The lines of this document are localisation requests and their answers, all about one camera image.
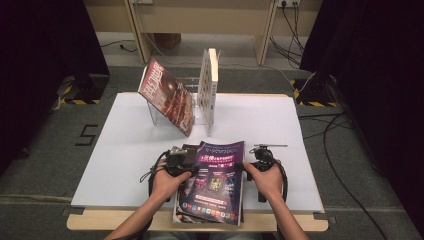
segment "gray carpet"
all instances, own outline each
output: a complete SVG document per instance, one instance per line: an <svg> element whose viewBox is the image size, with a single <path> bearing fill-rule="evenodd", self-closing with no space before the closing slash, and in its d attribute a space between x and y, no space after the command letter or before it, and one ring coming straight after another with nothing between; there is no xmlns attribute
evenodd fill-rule
<svg viewBox="0 0 424 240"><path fill-rule="evenodd" d="M170 68L178 78L197 77L200 69ZM141 68L110 67L111 78L98 105L63 104L52 112L28 146L29 156L16 159L0 179L0 239L102 239L109 231L71 231L66 210L101 133L118 92L137 90ZM307 73L286 71L288 78ZM284 93L291 85L275 70L220 70L218 92ZM297 106L299 116L333 114L342 108ZM375 219L389 239L421 239L387 180L373 168L367 151L350 124L341 116L326 135L332 116L301 119L310 163L330 228L308 233L311 239L383 239L377 227L348 191ZM86 125L90 138L80 137Z"/></svg>

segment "white table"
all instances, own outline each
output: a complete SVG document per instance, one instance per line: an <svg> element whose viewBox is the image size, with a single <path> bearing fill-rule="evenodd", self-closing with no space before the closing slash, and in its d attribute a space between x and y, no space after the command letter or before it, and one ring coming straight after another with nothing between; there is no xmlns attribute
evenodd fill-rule
<svg viewBox="0 0 424 240"><path fill-rule="evenodd" d="M314 228L314 231L327 229L326 220L313 218L314 213L324 211L292 98L283 95L218 94L211 137L206 136L202 125L195 125L190 137L186 137L165 118L159 125L153 125L147 103L138 93L120 93L116 97L71 203L74 207L86 208L87 215L71 214L68 227L114 229L148 198L147 180L140 183L139 179L155 163L158 156L172 146L182 146L184 143L199 144L202 140L211 143L244 140L245 161L248 162L256 161L254 156L248 153L254 148L254 144L288 145L269 148L274 156L282 161L288 175L287 204L297 218L306 216L305 219L309 222L319 222L319 228ZM167 214L171 216L172 203L173 199L163 205L163 211L157 214L161 221L157 221L157 224L154 221L150 230L169 230L170 226L175 225L171 223L171 218L169 222L163 222L166 221ZM252 220L258 220L251 214L260 213L262 217L270 218L275 223L269 204L257 201L254 182L244 182L243 209L247 216L246 221L250 217ZM112 219L109 223L106 223L106 216ZM87 224L87 221L96 222L98 217L105 222L103 227L97 226L99 224ZM249 222L243 225L236 230L247 230ZM257 226L258 231L275 231L276 224L263 222L263 225ZM311 225L301 223L301 226L308 229ZM178 226L172 229L182 230Z"/></svg>

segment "book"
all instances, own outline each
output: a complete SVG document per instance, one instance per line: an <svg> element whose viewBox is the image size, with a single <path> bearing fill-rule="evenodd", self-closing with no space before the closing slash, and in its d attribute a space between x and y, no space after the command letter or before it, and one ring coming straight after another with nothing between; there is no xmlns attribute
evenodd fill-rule
<svg viewBox="0 0 424 240"><path fill-rule="evenodd" d="M194 124L192 95L181 81L155 59L144 69L138 93L184 135L190 136Z"/></svg>
<svg viewBox="0 0 424 240"><path fill-rule="evenodd" d="M176 193L174 222L240 226L243 173L237 165L243 163L244 152L244 141L231 144L202 141L194 159L199 171Z"/></svg>
<svg viewBox="0 0 424 240"><path fill-rule="evenodd" d="M218 89L218 56L216 49L204 50L200 69L197 105L199 106L206 127L206 135L211 136L214 122L215 100Z"/></svg>

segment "power outlet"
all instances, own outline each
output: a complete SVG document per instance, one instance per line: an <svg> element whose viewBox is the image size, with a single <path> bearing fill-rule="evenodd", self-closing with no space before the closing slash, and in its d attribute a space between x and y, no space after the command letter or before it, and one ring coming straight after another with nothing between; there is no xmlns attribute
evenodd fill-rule
<svg viewBox="0 0 424 240"><path fill-rule="evenodd" d="M136 5L138 5L138 4L152 5L153 0L133 0L133 3L136 4Z"/></svg>
<svg viewBox="0 0 424 240"><path fill-rule="evenodd" d="M300 0L279 0L278 1L278 7L282 7L282 2L283 1L286 1L286 8L294 8L296 5L296 3L297 3L297 6L299 7L299 4L300 4Z"/></svg>

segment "black cable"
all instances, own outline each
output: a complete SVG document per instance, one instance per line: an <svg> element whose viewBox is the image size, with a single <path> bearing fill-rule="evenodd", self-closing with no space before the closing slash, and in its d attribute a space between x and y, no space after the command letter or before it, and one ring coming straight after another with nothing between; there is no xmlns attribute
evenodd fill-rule
<svg viewBox="0 0 424 240"><path fill-rule="evenodd" d="M346 192L352 197L352 199L359 205L359 207L362 209L362 211L364 211L364 213L368 216L368 218L373 222L374 226L378 229L378 231L380 232L381 236L384 239L387 239L387 236L384 234L383 230L381 229L381 227L378 225L378 223L374 220L374 218L371 216L371 214L365 209L365 207L362 205L362 203L353 195L353 193L347 188L347 186L343 183L342 179L340 178L339 174L337 173L336 169L334 168L333 162L330 159L330 156L328 154L328 150L327 150L327 132L330 128L330 126L333 124L333 122L340 117L342 114L338 114L336 115L331 122L327 125L327 127L324 130L324 135L323 135L323 143L324 143L324 151L325 151L325 156L327 158L328 163L330 164L330 167L334 173L334 175L336 176L337 180L340 182L340 184L343 186L343 188L346 190Z"/></svg>
<svg viewBox="0 0 424 240"><path fill-rule="evenodd" d="M288 61L289 61L289 64L293 68L298 68L298 66L300 65L300 62L290 56L289 50L286 50L286 49L282 48L280 45L278 45L277 42L275 41L275 39L273 37L270 37L270 40L271 40L272 44L274 45L275 49L278 51L278 53L280 53L281 55L283 55L284 57L286 57L288 59Z"/></svg>
<svg viewBox="0 0 424 240"><path fill-rule="evenodd" d="M342 115L345 114L345 112L341 112L341 113L327 113L327 114L314 114L314 115L305 115L305 116L299 116L299 119L302 118L311 118L311 117L327 117L327 116L337 116L337 115Z"/></svg>
<svg viewBox="0 0 424 240"><path fill-rule="evenodd" d="M302 44L300 43L300 40L299 40L299 38L298 38L298 36L297 36L296 32L293 30L292 25L291 25L291 23L290 23L289 19L287 18L286 12L284 11L285 6L283 6L281 9L282 9L282 11L283 11L283 16L284 16L284 18L286 19L286 22L287 22L287 24L289 25L290 31L291 31L291 33L292 33L292 41L296 42L296 44L297 44L297 45L299 46L299 48L300 48L300 46L302 46Z"/></svg>
<svg viewBox="0 0 424 240"><path fill-rule="evenodd" d="M327 122L327 123L329 123L329 121L324 121L324 120L320 120L320 119L312 119L312 118L310 118L310 119L311 119L311 120L316 120L316 121L322 121L322 122ZM334 128L337 128L337 127L342 127L342 128L346 128L346 129L354 129L353 127L346 127L346 126L343 126L342 124L343 124L343 123L345 123L345 122L349 122L349 120L344 121L344 122L341 122L341 123L339 123L339 124L335 124L335 123L333 123L333 124L335 124L336 126L334 126L334 127L330 127L328 130L331 130L331 129L334 129ZM303 140L306 140L306 139L309 139L309 138L313 138L313 137L319 136L319 135L321 135L321 134L324 134L324 132L320 132L320 133L316 133L316 134L313 134L313 135L310 135L310 136L304 137L304 138L303 138Z"/></svg>
<svg viewBox="0 0 424 240"><path fill-rule="evenodd" d="M124 51L127 51L127 52L135 52L135 51L137 51L137 48L136 49L134 49L134 50L129 50L129 49L127 49L126 47L124 47L124 45L119 45L119 47L121 48L121 50L124 50Z"/></svg>
<svg viewBox="0 0 424 240"><path fill-rule="evenodd" d="M277 164L278 168L280 169L281 176L283 177L283 200L284 202L287 202L287 192L289 188L288 178L286 174L286 170L284 170L283 165L279 163L277 160L274 159L274 163Z"/></svg>
<svg viewBox="0 0 424 240"><path fill-rule="evenodd" d="M294 2L294 32L297 39L297 44L299 46L300 52L303 54L304 47L302 43L299 40L299 33L297 32L297 24L299 22L299 4L297 2Z"/></svg>
<svg viewBox="0 0 424 240"><path fill-rule="evenodd" d="M107 47L109 45L120 43L120 42L135 42L135 40L119 40L119 41L107 43L105 45L100 45L100 47Z"/></svg>
<svg viewBox="0 0 424 240"><path fill-rule="evenodd" d="M143 174L143 176L141 176L141 177L140 177L140 182L143 182L143 181L144 181L144 179L146 179L146 178L147 178L150 174L151 174L151 175L156 174L156 172L157 172L156 168L158 167L160 160L162 159L162 157L163 157L163 156L165 156L165 155L167 155L167 154L169 154L169 150L168 150L168 151L163 152L163 153L162 153L162 154L158 157L158 159L156 160L155 164L154 164L154 165L150 168L150 171L148 171L147 173Z"/></svg>

